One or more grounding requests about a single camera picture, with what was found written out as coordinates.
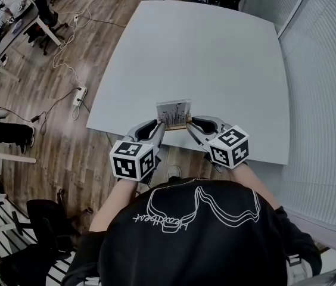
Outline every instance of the floor plank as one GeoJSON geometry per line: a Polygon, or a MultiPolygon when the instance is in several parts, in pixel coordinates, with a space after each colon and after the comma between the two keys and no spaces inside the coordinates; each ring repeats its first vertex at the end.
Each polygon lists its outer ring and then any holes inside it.
{"type": "MultiPolygon", "coordinates": [[[[59,0],[54,10],[60,20],[73,24],[72,14],[91,0],[59,0]]],[[[127,25],[141,0],[96,0],[91,4],[92,18],[127,25]]],[[[55,59],[56,63],[67,63],[76,69],[79,80],[88,88],[85,104],[91,109],[100,81],[110,57],[124,29],[115,25],[90,21],[84,28],[75,29],[75,40],[55,59]]],[[[72,29],[61,29],[59,34],[67,40],[72,29]]],[[[0,106],[6,107],[23,118],[30,120],[46,111],[59,98],[77,87],[74,73],[66,66],[52,68],[53,57],[58,48],[51,43],[48,55],[43,56],[38,47],[31,48],[27,36],[15,42],[22,57],[10,50],[6,68],[21,78],[20,83],[0,77],[0,106]]],[[[69,215],[90,206],[96,212],[108,197],[115,179],[112,176],[108,153],[110,143],[104,132],[87,129],[89,113],[80,109],[79,118],[71,118],[73,95],[59,102],[49,115],[46,134],[40,134],[42,122],[35,123],[37,129],[34,147],[27,152],[37,159],[36,164],[4,162],[3,181],[10,199],[26,211],[26,201],[36,198],[56,200],[57,191],[66,191],[66,206],[69,215]]],[[[4,122],[25,123],[10,115],[4,122]]],[[[111,143],[118,138],[110,135],[111,143]]],[[[19,154],[18,147],[0,145],[5,153],[19,154]]],[[[219,174],[203,159],[203,154],[177,147],[162,146],[162,159],[155,171],[151,186],[166,181],[166,170],[177,164],[184,177],[207,177],[229,179],[229,173],[219,174]]],[[[87,230],[92,217],[81,219],[80,230],[87,230]]]]}

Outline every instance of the white cube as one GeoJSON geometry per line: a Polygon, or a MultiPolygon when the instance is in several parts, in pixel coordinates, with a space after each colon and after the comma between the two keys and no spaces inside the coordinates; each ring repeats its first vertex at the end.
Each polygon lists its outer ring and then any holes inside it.
{"type": "Polygon", "coordinates": [[[115,177],[140,181],[155,168],[154,146],[116,141],[110,151],[110,160],[115,177]]]}
{"type": "Polygon", "coordinates": [[[237,125],[216,136],[208,142],[212,161],[230,169],[235,168],[249,155],[248,137],[237,125]]]}

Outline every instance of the white line graphic on shirt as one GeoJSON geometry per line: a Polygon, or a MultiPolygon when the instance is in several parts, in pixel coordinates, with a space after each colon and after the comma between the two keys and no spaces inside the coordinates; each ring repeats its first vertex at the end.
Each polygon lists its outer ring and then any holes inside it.
{"type": "Polygon", "coordinates": [[[135,220],[135,222],[139,220],[142,222],[150,221],[153,223],[154,226],[161,225],[161,231],[163,233],[176,233],[178,232],[178,230],[181,229],[181,227],[184,227],[186,230],[188,228],[188,225],[196,218],[198,206],[200,205],[201,200],[202,202],[208,204],[218,220],[228,227],[237,228],[248,220],[253,220],[254,222],[257,222],[259,220],[261,205],[255,191],[251,190],[254,197],[255,212],[252,212],[251,210],[246,210],[238,216],[233,216],[223,211],[217,205],[217,202],[214,200],[214,198],[210,194],[205,193],[201,186],[196,187],[196,190],[194,192],[195,208],[192,213],[182,216],[181,218],[169,217],[164,212],[157,210],[152,203],[155,193],[160,189],[167,188],[168,187],[155,189],[152,192],[150,199],[148,200],[147,214],[138,214],[137,217],[134,217],[132,219],[135,220]]]}

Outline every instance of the power strip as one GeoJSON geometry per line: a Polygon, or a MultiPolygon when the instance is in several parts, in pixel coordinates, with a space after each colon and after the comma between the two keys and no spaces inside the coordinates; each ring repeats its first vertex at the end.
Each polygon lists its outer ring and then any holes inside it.
{"type": "Polygon", "coordinates": [[[80,104],[82,103],[86,93],[87,93],[87,88],[86,87],[83,87],[83,86],[79,87],[78,92],[77,92],[77,94],[74,98],[73,105],[79,107],[80,104]]]}

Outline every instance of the white cable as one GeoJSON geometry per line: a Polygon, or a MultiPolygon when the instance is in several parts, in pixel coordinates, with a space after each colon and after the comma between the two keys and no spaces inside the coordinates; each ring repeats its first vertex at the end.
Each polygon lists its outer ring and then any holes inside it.
{"type": "MultiPolygon", "coordinates": [[[[90,16],[90,20],[92,19],[91,17],[91,13],[90,13],[90,10],[89,10],[89,7],[91,5],[91,3],[93,3],[95,0],[90,0],[88,6],[83,10],[83,11],[78,11],[78,12],[64,12],[64,13],[60,13],[60,14],[75,14],[75,16],[77,16],[77,18],[79,18],[79,16],[82,16],[86,11],[89,13],[89,16],[90,16]]],[[[77,20],[74,20],[75,22],[75,25],[77,28],[82,28],[82,27],[85,27],[89,22],[90,20],[88,20],[83,26],[79,26],[78,25],[78,19],[77,20]]],[[[67,40],[67,42],[65,42],[64,40],[62,40],[62,43],[60,45],[60,51],[54,56],[53,58],[53,69],[56,69],[60,66],[63,66],[65,65],[66,67],[68,67],[69,69],[71,69],[74,74],[75,74],[75,79],[76,81],[81,84],[83,87],[86,88],[85,84],[82,83],[79,79],[78,79],[78,75],[77,75],[77,72],[75,71],[75,69],[73,67],[70,67],[67,63],[61,63],[61,64],[55,64],[55,59],[57,56],[59,56],[66,48],[67,48],[67,45],[70,44],[74,39],[75,39],[75,28],[69,24],[67,24],[69,27],[71,27],[73,29],[73,34],[69,37],[69,39],[67,40]]],[[[77,116],[74,118],[74,112],[76,111],[77,107],[74,108],[73,112],[71,113],[71,117],[73,118],[73,120],[77,120],[78,117],[79,117],[79,108],[80,106],[78,107],[78,114],[77,116]]]]}

